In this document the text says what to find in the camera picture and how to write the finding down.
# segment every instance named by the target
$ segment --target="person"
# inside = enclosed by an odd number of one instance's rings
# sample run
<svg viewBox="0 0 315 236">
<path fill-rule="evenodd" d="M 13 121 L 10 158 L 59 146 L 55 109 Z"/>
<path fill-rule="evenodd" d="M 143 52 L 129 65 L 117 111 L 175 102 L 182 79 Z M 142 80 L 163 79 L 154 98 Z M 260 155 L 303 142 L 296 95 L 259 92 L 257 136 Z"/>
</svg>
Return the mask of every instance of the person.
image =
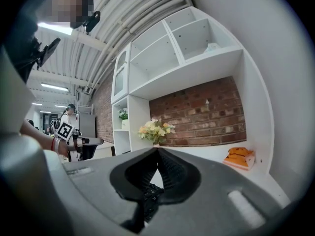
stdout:
<svg viewBox="0 0 315 236">
<path fill-rule="evenodd" d="M 68 25 L 76 29 L 93 14 L 93 2 L 94 0 L 28 0 L 23 5 L 4 40 L 4 47 L 25 83 L 36 61 L 30 57 L 34 51 L 37 23 Z M 55 139 L 34 128 L 27 120 L 23 121 L 20 133 L 36 139 L 43 149 L 51 150 L 53 147 Z M 67 143 L 62 140 L 57 144 L 58 153 L 67 157 Z"/>
<path fill-rule="evenodd" d="M 63 112 L 63 115 L 60 118 L 60 123 L 62 122 L 67 122 L 71 125 L 74 125 L 74 123 L 71 123 L 70 116 L 73 115 L 75 112 L 75 105 L 74 104 L 69 104 L 69 106 L 65 109 Z"/>
</svg>

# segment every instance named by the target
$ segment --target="fluorescent light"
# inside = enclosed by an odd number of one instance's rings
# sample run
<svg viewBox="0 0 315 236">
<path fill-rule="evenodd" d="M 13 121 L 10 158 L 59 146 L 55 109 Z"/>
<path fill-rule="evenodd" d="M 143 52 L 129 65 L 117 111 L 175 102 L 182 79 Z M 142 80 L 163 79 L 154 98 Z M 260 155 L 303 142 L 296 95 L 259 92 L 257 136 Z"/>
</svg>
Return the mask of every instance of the fluorescent light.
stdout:
<svg viewBox="0 0 315 236">
<path fill-rule="evenodd" d="M 47 83 L 42 83 L 41 85 L 42 87 L 45 87 L 45 88 L 58 89 L 58 90 L 67 91 L 67 92 L 69 91 L 68 88 L 58 87 L 58 86 L 50 85 Z"/>
<path fill-rule="evenodd" d="M 46 24 L 46 23 L 39 23 L 38 26 L 46 28 L 46 29 L 59 31 L 59 32 L 67 34 L 67 35 L 71 35 L 72 31 L 73 31 L 73 29 L 70 28 L 70 27 L 54 26 L 54 25 L 49 25 L 49 24 Z"/>
</svg>

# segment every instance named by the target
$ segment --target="white wall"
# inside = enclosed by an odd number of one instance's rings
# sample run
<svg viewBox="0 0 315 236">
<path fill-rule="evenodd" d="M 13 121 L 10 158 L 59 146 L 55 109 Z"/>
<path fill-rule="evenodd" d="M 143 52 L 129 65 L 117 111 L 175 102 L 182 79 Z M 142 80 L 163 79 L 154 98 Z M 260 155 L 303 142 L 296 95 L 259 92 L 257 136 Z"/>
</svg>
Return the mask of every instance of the white wall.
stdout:
<svg viewBox="0 0 315 236">
<path fill-rule="evenodd" d="M 32 120 L 34 122 L 34 127 L 40 128 L 40 115 L 39 110 L 36 109 L 34 105 L 31 106 L 30 110 L 25 116 L 25 119 Z"/>
<path fill-rule="evenodd" d="M 303 26 L 284 0 L 194 1 L 227 27 L 256 62 L 274 113 L 270 174 L 291 199 L 298 198 L 313 177 L 315 133 L 315 62 Z"/>
</svg>

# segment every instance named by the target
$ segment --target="red brick wall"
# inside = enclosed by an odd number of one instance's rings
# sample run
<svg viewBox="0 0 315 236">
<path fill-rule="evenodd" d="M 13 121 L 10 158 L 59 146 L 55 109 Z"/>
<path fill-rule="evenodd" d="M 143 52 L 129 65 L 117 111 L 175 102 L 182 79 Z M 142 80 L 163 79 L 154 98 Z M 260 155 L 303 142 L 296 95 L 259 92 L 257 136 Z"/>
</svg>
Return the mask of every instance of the red brick wall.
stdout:
<svg viewBox="0 0 315 236">
<path fill-rule="evenodd" d="M 92 100 L 96 115 L 96 135 L 109 143 L 114 143 L 111 105 L 112 83 L 113 73 L 103 82 Z"/>
<path fill-rule="evenodd" d="M 176 125 L 167 146 L 208 146 L 246 140 L 241 99 L 232 77 L 150 101 L 151 118 Z"/>
</svg>

